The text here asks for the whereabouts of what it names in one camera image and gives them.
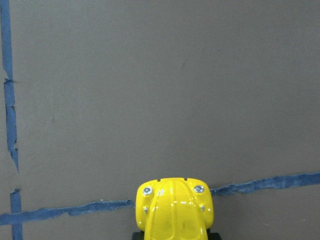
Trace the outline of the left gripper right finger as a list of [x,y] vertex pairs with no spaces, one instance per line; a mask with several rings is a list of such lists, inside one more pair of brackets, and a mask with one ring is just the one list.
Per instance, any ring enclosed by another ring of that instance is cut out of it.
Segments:
[[222,240],[218,232],[208,232],[207,237],[208,237],[208,240]]

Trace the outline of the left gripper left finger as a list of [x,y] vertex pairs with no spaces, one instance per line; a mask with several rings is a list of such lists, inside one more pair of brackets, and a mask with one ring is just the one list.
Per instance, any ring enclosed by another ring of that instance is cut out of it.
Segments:
[[144,240],[145,233],[143,231],[133,232],[131,236],[131,240]]

